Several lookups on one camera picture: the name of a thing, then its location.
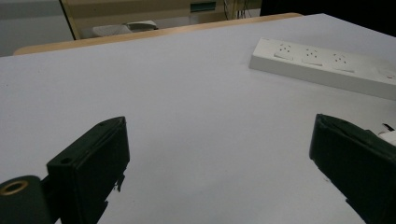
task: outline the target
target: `white object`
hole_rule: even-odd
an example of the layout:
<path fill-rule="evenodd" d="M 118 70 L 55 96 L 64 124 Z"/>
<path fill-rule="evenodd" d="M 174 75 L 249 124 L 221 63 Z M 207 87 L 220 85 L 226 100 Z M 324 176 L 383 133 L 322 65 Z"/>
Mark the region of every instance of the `white object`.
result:
<path fill-rule="evenodd" d="M 261 38 L 249 67 L 396 100 L 396 69 L 366 55 Z"/>
<path fill-rule="evenodd" d="M 157 29 L 154 21 L 136 21 L 118 25 L 104 25 L 92 27 L 95 36 L 125 35 L 140 31 Z"/>

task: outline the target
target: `white power strip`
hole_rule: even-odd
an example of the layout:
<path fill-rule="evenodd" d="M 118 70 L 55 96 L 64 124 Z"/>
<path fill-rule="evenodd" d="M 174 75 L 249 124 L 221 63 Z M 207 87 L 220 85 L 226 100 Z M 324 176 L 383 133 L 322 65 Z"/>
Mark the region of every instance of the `white power strip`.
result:
<path fill-rule="evenodd" d="M 385 60 L 366 55 L 261 38 L 249 67 L 396 100 L 396 69 Z"/>

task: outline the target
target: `wooden table edge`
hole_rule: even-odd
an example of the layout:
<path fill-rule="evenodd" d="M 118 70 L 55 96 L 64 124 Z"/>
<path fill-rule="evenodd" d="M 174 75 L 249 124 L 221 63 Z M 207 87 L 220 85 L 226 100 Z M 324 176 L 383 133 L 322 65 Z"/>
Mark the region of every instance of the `wooden table edge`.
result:
<path fill-rule="evenodd" d="M 81 47 L 87 47 L 87 46 L 116 43 L 116 42 L 135 40 L 135 39 L 141 39 L 141 38 L 148 38 L 148 37 L 154 37 L 154 36 L 160 36 L 160 35 L 179 34 L 179 33 L 195 31 L 195 30 L 204 30 L 204 29 L 211 29 L 211 28 L 231 26 L 231 25 L 247 24 L 247 23 L 253 23 L 253 22 L 276 21 L 276 20 L 283 20 L 283 19 L 301 17 L 301 16 L 303 16 L 303 15 L 301 15 L 299 13 L 290 12 L 290 13 L 275 14 L 275 15 L 262 16 L 262 17 L 246 18 L 246 19 L 241 19 L 241 20 L 215 21 L 215 22 L 208 22 L 208 23 L 201 23 L 201 24 L 194 24 L 194 25 L 187 25 L 187 26 L 179 26 L 179 27 L 139 32 L 139 33 L 133 33 L 133 34 L 127 34 L 127 35 L 112 35 L 112 36 L 96 37 L 96 38 L 89 38 L 89 39 L 80 39 L 80 40 L 75 40 L 75 41 L 51 43 L 51 44 L 45 44 L 45 45 L 27 46 L 27 47 L 17 49 L 13 55 L 39 53 L 39 52 L 46 52 L 46 51 L 53 51 L 53 50 L 60 50 L 60 49 L 81 48 Z"/>

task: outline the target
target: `table surface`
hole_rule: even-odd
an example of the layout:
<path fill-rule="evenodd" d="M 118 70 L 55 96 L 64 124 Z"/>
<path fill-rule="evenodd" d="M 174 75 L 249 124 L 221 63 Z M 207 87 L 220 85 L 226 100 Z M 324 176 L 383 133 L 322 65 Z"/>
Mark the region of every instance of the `table surface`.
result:
<path fill-rule="evenodd" d="M 396 102 L 248 68 L 261 37 L 396 64 L 396 39 L 318 14 L 0 58 L 0 182 L 125 116 L 132 160 L 99 223 L 363 224 L 309 160 L 318 113 L 374 133 Z"/>

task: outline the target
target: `screw hole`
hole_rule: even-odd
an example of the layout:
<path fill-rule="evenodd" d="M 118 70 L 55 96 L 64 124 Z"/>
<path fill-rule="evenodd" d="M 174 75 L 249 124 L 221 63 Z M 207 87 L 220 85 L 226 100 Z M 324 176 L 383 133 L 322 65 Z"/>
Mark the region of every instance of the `screw hole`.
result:
<path fill-rule="evenodd" d="M 26 180 L 17 180 L 0 189 L 0 195 L 11 195 L 25 189 L 29 183 Z"/>

